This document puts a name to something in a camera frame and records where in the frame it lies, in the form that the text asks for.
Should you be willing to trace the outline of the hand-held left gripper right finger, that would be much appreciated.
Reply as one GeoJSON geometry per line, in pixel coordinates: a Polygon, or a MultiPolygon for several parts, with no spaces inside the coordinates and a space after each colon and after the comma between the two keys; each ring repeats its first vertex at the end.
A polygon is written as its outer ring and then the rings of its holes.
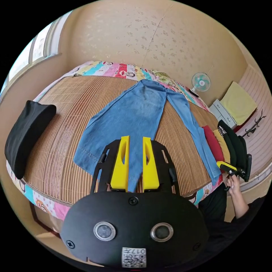
{"type": "Polygon", "coordinates": [[[143,137],[143,173],[142,183],[144,190],[156,190],[159,188],[159,178],[151,138],[143,137]]]}

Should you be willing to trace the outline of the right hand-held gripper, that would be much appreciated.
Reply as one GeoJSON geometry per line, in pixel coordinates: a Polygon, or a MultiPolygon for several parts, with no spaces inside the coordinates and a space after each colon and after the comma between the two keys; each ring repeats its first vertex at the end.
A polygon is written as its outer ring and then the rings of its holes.
{"type": "Polygon", "coordinates": [[[241,168],[236,168],[224,161],[217,161],[217,166],[220,168],[221,171],[228,173],[229,176],[239,176],[243,180],[245,180],[245,171],[241,168]]]}

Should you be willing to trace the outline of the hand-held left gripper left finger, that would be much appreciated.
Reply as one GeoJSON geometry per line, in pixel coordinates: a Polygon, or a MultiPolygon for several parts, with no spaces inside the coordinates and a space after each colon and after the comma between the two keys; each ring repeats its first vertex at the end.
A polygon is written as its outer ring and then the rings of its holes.
{"type": "Polygon", "coordinates": [[[121,137],[110,181],[112,190],[128,189],[129,145],[130,136],[121,137]]]}

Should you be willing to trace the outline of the person's right hand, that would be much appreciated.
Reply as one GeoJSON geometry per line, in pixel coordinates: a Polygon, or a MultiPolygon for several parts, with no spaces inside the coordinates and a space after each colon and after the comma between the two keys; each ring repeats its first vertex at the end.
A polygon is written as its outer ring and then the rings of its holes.
{"type": "Polygon", "coordinates": [[[229,187],[228,192],[232,194],[239,194],[240,191],[240,181],[236,175],[229,176],[226,181],[226,186],[229,187]]]}

